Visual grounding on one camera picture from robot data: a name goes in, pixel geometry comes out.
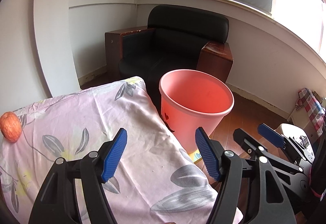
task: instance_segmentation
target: bucket rim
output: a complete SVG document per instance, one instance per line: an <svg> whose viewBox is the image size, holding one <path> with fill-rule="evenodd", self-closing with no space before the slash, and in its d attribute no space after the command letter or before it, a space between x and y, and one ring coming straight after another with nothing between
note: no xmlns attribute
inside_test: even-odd
<svg viewBox="0 0 326 224"><path fill-rule="evenodd" d="M218 113L205 113L205 112L199 112L199 111L196 111L196 110L192 110L192 109L189 109L179 103L177 103L176 101L174 101L170 96L167 95L167 93L162 89L162 82L163 82L163 79L171 74L171 73L174 73L174 72L181 72L181 71L187 71L187 72L199 72L201 74L204 74L206 75L206 77L212 79L213 81L217 82L217 83L220 83L222 84L222 86L224 88L226 88L227 92L230 93L231 97L232 97L232 104L231 106L227 109L227 110L224 110L223 112L218 112ZM197 117L201 117L201 118L213 118L213 117L217 117L217 116L221 116L221 115L224 115L226 116L228 113L231 112L233 106L234 106L234 96L233 96L233 93L231 92L230 88L228 88L228 86L223 83L221 80L217 79L216 77L208 74L208 73L204 73L204 72L201 72L201 71L197 71L197 70L190 70L190 69L178 69L178 70L173 70L173 71L170 71L170 72L167 72L166 74L164 74L161 79L160 79L160 82L159 82L159 90L160 90L160 93L161 93L161 96L165 99L165 101L167 101L168 103L172 103L178 110L182 111L182 112L186 112L187 114L190 114L192 116L197 116Z"/></svg>

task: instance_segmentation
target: wooden armrest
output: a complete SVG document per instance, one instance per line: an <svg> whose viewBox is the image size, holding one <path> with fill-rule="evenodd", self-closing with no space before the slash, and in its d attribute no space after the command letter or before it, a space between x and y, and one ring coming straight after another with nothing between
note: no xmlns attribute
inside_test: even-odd
<svg viewBox="0 0 326 224"><path fill-rule="evenodd" d="M228 43L208 42L201 50L196 70L226 82L233 64Z"/></svg>
<svg viewBox="0 0 326 224"><path fill-rule="evenodd" d="M202 48L202 51L211 53L214 56L219 56L233 62L232 53L228 43L221 44L218 42L210 41Z"/></svg>
<svg viewBox="0 0 326 224"><path fill-rule="evenodd" d="M122 39L126 35L153 31L154 28L135 27L124 28L105 33L105 54L107 75L111 82L121 80L119 73L119 61L122 59Z"/></svg>
<svg viewBox="0 0 326 224"><path fill-rule="evenodd" d="M154 28L148 28L147 26L124 28L124 29L118 29L118 30L106 32L105 34L129 35L129 34L139 33L146 30L154 30Z"/></svg>

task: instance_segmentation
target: gray leaf print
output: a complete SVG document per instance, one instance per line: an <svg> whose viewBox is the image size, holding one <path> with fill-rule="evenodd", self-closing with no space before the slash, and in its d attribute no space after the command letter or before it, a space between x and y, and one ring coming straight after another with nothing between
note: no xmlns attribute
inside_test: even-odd
<svg viewBox="0 0 326 224"><path fill-rule="evenodd" d="M193 163L193 161L191 160L191 158L189 157L188 153L185 152L185 150L183 149L179 149L179 152L181 153L181 155L188 160L189 162Z"/></svg>
<svg viewBox="0 0 326 224"><path fill-rule="evenodd" d="M89 141L89 133L88 133L87 128L84 128L79 147L77 148L75 154L84 151L88 144L88 141Z"/></svg>
<svg viewBox="0 0 326 224"><path fill-rule="evenodd" d="M151 207L153 211L176 213L200 208L214 202L217 192L210 186L183 188Z"/></svg>
<svg viewBox="0 0 326 224"><path fill-rule="evenodd" d="M23 115L19 116L18 118L19 118L19 121L22 124L22 129L23 129L25 127L25 125L26 125L27 114L23 114Z"/></svg>
<svg viewBox="0 0 326 224"><path fill-rule="evenodd" d="M57 158L65 151L60 140L52 135L43 135L43 144Z"/></svg>
<svg viewBox="0 0 326 224"><path fill-rule="evenodd" d="M9 183L9 184L7 184L7 185L5 185L5 184L1 184L1 188L2 188L2 191L3 191L4 193L9 192L9 191L11 190L11 188L12 188L12 182Z"/></svg>
<svg viewBox="0 0 326 224"><path fill-rule="evenodd" d="M134 84L127 84L127 86L132 88L132 89L136 89L136 85L134 85Z"/></svg>
<svg viewBox="0 0 326 224"><path fill-rule="evenodd" d="M119 182L114 176L103 184L103 188L111 193L120 194Z"/></svg>
<svg viewBox="0 0 326 224"><path fill-rule="evenodd" d="M129 85L126 86L126 93L127 93L127 95L129 95L131 97L134 96L134 91Z"/></svg>
<svg viewBox="0 0 326 224"><path fill-rule="evenodd" d="M22 107L21 108L19 108L19 109L16 109L16 110L14 110L13 112L16 112L16 111L18 111L18 110L21 110L22 109Z"/></svg>
<svg viewBox="0 0 326 224"><path fill-rule="evenodd" d="M124 84L120 87L120 89L118 90L117 94L115 95L115 101L118 100L120 97L123 96L123 93L124 93L125 89L126 89L126 83L124 83Z"/></svg>
<svg viewBox="0 0 326 224"><path fill-rule="evenodd" d="M80 217L82 220L86 220L89 218L88 216L88 212L87 212L87 208L84 208L81 212L80 212Z"/></svg>
<svg viewBox="0 0 326 224"><path fill-rule="evenodd" d="M16 211L16 213L18 213L19 211L19 201L18 201L18 196L15 193L16 188L14 183L12 183L12 187L11 187L11 203L12 206L14 207L14 210Z"/></svg>
<svg viewBox="0 0 326 224"><path fill-rule="evenodd" d="M181 187L208 185L205 174L194 164L182 166L171 175L171 181Z"/></svg>

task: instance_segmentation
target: screw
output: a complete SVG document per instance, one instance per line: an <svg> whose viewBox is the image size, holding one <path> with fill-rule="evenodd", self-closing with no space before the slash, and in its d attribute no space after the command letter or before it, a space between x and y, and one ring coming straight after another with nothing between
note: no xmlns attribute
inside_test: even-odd
<svg viewBox="0 0 326 224"><path fill-rule="evenodd" d="M63 158L58 158L55 160L56 164L63 164L64 159Z"/></svg>
<svg viewBox="0 0 326 224"><path fill-rule="evenodd" d="M266 157L264 157L264 156L260 156L260 157L259 157L259 161L261 161L262 163L266 163L268 160L267 160Z"/></svg>
<svg viewBox="0 0 326 224"><path fill-rule="evenodd" d="M90 158L96 158L96 157L97 157L97 151L91 151L91 152L88 154L88 156L89 156Z"/></svg>
<svg viewBox="0 0 326 224"><path fill-rule="evenodd" d="M224 152L224 155L227 156L227 157L233 157L234 156L234 153L232 151L230 151L230 150L226 150Z"/></svg>

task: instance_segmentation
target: white wall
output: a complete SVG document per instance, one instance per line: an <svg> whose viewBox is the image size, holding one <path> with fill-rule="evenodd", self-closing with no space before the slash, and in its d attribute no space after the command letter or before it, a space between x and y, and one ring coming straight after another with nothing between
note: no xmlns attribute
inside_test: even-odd
<svg viewBox="0 0 326 224"><path fill-rule="evenodd" d="M196 0L197 5L194 7L201 5L207 9L208 1ZM192 6L192 1L179 1L178 4ZM154 7L154 4L144 2L137 6L137 26L146 25L149 12ZM230 27L227 42L234 63L227 83L286 113L292 112L298 98L297 92L303 87L326 95L325 78L292 47L257 27L231 17L228 19Z"/></svg>
<svg viewBox="0 0 326 224"><path fill-rule="evenodd" d="M0 2L0 115L50 96L40 67L33 0Z"/></svg>
<svg viewBox="0 0 326 224"><path fill-rule="evenodd" d="M69 0L34 0L34 31L42 71L53 97L80 91L70 46Z"/></svg>
<svg viewBox="0 0 326 224"><path fill-rule="evenodd" d="M77 77L106 65L105 32L136 26L135 0L70 0L69 32Z"/></svg>

